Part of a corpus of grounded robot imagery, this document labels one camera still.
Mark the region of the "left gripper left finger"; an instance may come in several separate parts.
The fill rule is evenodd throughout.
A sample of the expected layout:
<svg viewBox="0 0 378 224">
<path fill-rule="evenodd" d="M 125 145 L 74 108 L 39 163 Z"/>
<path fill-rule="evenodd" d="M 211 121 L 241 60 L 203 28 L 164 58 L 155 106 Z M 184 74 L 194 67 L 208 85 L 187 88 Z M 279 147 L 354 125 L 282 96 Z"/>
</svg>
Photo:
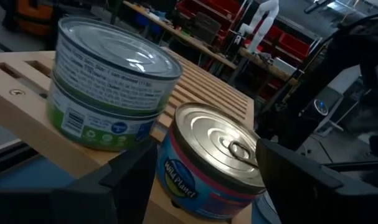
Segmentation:
<svg viewBox="0 0 378 224">
<path fill-rule="evenodd" d="M 149 141 L 65 187 L 0 189 L 0 224 L 143 224 L 156 157 Z"/>
</svg>

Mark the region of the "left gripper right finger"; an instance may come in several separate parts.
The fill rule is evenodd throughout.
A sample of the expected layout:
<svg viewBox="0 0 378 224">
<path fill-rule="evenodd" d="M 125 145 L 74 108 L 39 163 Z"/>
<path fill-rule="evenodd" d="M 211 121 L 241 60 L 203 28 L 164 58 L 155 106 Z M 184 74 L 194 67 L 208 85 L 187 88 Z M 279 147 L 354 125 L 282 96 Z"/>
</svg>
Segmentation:
<svg viewBox="0 0 378 224">
<path fill-rule="evenodd" d="M 256 159 L 282 224 L 378 224 L 378 188 L 345 175 L 378 161 L 320 164 L 267 139 Z"/>
</svg>

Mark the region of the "green-label tuna can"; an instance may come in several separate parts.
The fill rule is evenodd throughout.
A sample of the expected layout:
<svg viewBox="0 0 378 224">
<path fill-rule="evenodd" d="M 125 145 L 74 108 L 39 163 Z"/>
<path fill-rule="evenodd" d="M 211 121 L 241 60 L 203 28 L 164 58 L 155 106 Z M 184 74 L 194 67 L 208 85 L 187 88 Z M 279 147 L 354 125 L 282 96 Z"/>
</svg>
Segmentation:
<svg viewBox="0 0 378 224">
<path fill-rule="evenodd" d="M 115 105 L 85 100 L 84 93 L 73 96 L 50 72 L 51 83 L 46 102 L 50 123 L 73 142 L 101 151 L 125 151 L 149 139 L 150 130 L 161 112 L 127 113 Z"/>
<path fill-rule="evenodd" d="M 92 108 L 158 114 L 181 75 L 174 57 L 140 35 L 84 17 L 58 21 L 53 82 Z"/>
</svg>

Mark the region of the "gold-lid salmon can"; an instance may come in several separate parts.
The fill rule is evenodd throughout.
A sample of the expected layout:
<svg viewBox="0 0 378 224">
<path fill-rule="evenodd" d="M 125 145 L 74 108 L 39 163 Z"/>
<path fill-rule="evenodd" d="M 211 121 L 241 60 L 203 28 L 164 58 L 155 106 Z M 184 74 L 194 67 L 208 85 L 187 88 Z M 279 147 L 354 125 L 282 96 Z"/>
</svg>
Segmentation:
<svg viewBox="0 0 378 224">
<path fill-rule="evenodd" d="M 158 180 L 183 210 L 208 220 L 233 218 L 265 190 L 258 139 L 219 108 L 184 103 L 158 147 Z"/>
</svg>

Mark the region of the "wooden slatted shelf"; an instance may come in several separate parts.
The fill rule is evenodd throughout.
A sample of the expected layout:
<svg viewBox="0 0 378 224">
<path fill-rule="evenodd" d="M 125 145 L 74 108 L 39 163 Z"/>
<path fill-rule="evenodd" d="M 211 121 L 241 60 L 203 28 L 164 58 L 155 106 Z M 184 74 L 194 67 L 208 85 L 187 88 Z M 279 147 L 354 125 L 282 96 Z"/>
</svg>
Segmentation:
<svg viewBox="0 0 378 224">
<path fill-rule="evenodd" d="M 62 136 L 46 116 L 46 94 L 53 52 L 0 53 L 0 125 L 72 175 L 75 180 L 91 173 L 122 153 L 95 151 Z M 157 143 L 165 137 L 177 106 L 190 101 L 214 105 L 252 127 L 254 103 L 249 97 L 187 59 L 181 58 L 183 74 L 168 105 L 151 130 Z M 251 224 L 246 207 L 231 222 L 212 222 L 176 208 L 157 178 L 149 196 L 143 224 Z"/>
</svg>

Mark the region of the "grey device with blue light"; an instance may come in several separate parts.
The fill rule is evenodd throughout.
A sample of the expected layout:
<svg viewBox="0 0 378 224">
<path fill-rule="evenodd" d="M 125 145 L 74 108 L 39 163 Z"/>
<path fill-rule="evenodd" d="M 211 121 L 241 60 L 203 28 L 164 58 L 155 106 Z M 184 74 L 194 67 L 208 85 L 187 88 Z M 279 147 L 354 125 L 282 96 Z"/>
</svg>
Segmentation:
<svg viewBox="0 0 378 224">
<path fill-rule="evenodd" d="M 344 95 L 342 93 L 339 93 L 328 86 L 316 96 L 313 101 L 313 106 L 322 118 L 318 128 L 324 126 L 330 120 L 343 99 Z"/>
</svg>

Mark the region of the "red bin rack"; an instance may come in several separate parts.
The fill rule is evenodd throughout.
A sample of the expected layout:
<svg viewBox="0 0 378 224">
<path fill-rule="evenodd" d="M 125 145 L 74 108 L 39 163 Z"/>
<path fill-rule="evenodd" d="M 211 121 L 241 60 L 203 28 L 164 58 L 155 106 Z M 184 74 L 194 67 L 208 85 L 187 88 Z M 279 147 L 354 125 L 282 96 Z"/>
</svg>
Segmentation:
<svg viewBox="0 0 378 224">
<path fill-rule="evenodd" d="M 262 2 L 263 0 L 179 0 L 176 9 L 188 19 L 201 12 L 217 21 L 220 29 L 211 44 L 226 49 L 228 41 L 233 37 L 232 32 L 241 23 L 250 22 L 252 14 Z M 289 3 L 289 0 L 279 0 L 279 13 L 265 40 L 271 42 L 278 39 L 277 46 L 280 49 L 304 60 L 311 52 L 311 44 L 320 36 L 290 18 L 284 3 Z"/>
</svg>

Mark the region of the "orange black machine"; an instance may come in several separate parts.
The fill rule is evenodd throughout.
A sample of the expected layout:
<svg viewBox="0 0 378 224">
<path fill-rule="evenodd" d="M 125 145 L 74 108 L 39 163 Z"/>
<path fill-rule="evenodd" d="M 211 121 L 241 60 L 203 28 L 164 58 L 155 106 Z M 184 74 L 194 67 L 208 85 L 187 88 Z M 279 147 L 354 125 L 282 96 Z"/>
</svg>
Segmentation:
<svg viewBox="0 0 378 224">
<path fill-rule="evenodd" d="M 24 31 L 46 36 L 50 31 L 53 6 L 40 0 L 17 0 L 14 19 Z"/>
</svg>

